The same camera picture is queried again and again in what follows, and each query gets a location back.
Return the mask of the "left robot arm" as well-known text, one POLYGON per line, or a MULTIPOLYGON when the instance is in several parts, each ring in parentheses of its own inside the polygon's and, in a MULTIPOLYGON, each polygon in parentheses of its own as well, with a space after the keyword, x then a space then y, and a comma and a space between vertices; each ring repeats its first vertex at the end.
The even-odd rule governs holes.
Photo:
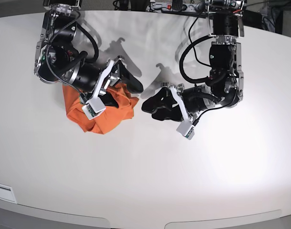
POLYGON ((209 35, 191 41, 179 58, 180 74, 193 87, 163 83, 157 94, 143 102, 143 112, 159 121, 189 121, 196 125, 203 114, 234 107, 243 99, 241 44, 237 38, 244 35, 244 4, 243 0, 201 0, 194 6, 194 17, 208 20, 209 35), (209 75, 193 79, 185 72, 185 58, 209 39, 214 39, 208 55, 209 75))

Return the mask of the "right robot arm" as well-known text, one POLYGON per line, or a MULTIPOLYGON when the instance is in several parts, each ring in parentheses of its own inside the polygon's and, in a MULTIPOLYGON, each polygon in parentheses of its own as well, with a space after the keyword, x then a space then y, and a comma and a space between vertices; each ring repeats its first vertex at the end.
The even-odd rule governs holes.
POLYGON ((124 83, 130 93, 140 94, 143 85, 125 67, 124 58, 108 60, 102 69, 94 63, 99 49, 93 36, 78 22, 80 0, 45 0, 47 12, 43 18, 40 40, 36 46, 34 73, 45 83, 61 82, 78 93, 82 105, 95 112, 107 106, 118 107, 109 86, 124 83), (94 55, 78 51, 72 43, 76 32, 85 35, 94 48, 94 55))

